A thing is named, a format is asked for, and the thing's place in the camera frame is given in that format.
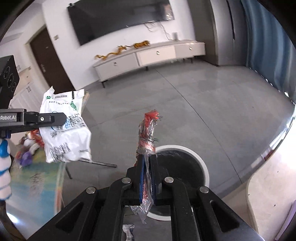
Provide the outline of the left hand blue white glove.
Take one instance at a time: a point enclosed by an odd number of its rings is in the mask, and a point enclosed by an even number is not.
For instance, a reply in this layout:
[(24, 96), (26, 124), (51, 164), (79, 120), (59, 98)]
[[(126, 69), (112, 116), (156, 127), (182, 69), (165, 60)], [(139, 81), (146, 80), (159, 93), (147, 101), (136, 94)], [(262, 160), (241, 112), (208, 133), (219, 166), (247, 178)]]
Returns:
[(1, 160), (0, 160), (0, 200), (5, 201), (11, 196), (11, 167), (10, 148), (8, 141), (1, 139)]

